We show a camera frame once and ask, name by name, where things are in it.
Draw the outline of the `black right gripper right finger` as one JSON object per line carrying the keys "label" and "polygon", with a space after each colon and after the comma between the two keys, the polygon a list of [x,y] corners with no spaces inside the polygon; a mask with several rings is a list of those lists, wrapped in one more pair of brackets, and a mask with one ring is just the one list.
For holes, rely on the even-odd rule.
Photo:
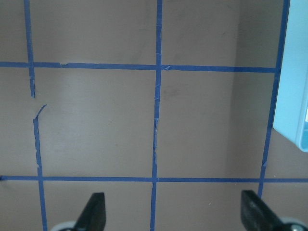
{"label": "black right gripper right finger", "polygon": [[241,222],[246,231],[278,231],[284,225],[253,190],[241,192]]}

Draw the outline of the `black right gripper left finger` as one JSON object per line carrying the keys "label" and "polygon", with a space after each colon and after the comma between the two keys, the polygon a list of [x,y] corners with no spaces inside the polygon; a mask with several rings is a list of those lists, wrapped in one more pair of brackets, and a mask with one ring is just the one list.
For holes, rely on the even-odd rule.
{"label": "black right gripper left finger", "polygon": [[103,231],[106,225],[105,196],[93,193],[77,219],[74,231]]}

